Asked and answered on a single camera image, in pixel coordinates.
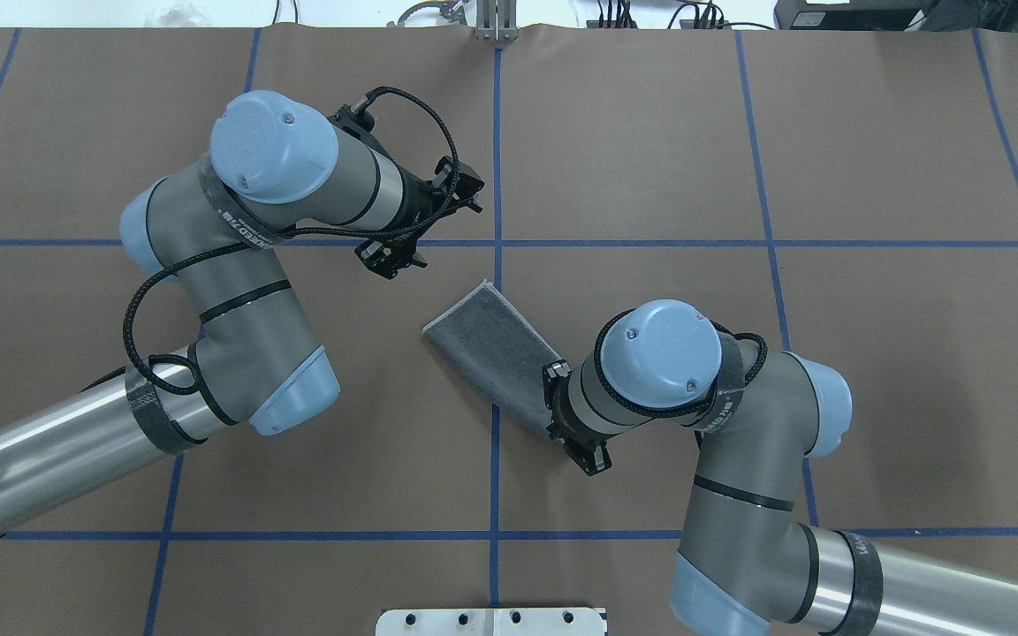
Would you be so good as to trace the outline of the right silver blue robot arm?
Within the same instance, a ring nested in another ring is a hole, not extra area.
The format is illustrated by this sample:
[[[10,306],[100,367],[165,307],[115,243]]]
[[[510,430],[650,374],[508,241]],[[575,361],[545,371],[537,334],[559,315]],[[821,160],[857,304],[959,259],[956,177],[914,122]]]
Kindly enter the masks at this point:
[[[851,427],[843,375],[694,306],[655,300],[614,315],[579,366],[543,367],[549,433],[585,474],[642,424],[695,435],[695,474],[668,604],[702,635],[1018,635],[1018,582],[863,535],[797,522],[805,458]]]

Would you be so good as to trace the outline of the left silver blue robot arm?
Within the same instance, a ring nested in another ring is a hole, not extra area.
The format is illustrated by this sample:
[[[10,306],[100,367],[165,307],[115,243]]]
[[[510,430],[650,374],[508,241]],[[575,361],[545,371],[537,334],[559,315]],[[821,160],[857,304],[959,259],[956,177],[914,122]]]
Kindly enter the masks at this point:
[[[340,391],[276,248],[302,235],[360,239],[379,276],[425,267],[420,237],[483,181],[449,152],[431,178],[373,134],[370,105],[325,116],[275,90],[235,97],[209,149],[125,207],[120,238],[147,274],[121,325],[126,364],[0,430],[0,540],[18,525],[177,458],[239,423],[277,435]]]

